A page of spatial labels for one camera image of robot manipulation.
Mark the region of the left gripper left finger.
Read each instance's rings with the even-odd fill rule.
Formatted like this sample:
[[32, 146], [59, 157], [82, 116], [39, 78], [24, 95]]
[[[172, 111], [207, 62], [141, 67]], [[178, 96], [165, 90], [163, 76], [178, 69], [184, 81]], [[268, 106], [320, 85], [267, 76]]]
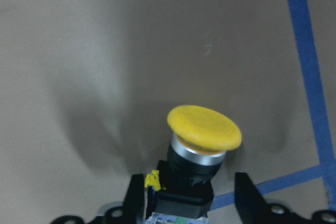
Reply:
[[134, 174], [131, 176], [122, 205], [126, 223], [143, 223], [144, 202], [144, 175]]

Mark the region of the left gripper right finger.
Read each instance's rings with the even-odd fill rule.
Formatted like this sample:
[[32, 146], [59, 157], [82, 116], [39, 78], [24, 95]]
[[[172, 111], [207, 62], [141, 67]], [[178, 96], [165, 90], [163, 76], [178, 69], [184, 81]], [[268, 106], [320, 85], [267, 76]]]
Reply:
[[242, 223], [261, 223], [267, 217], [268, 204], [247, 173], [235, 173], [234, 202]]

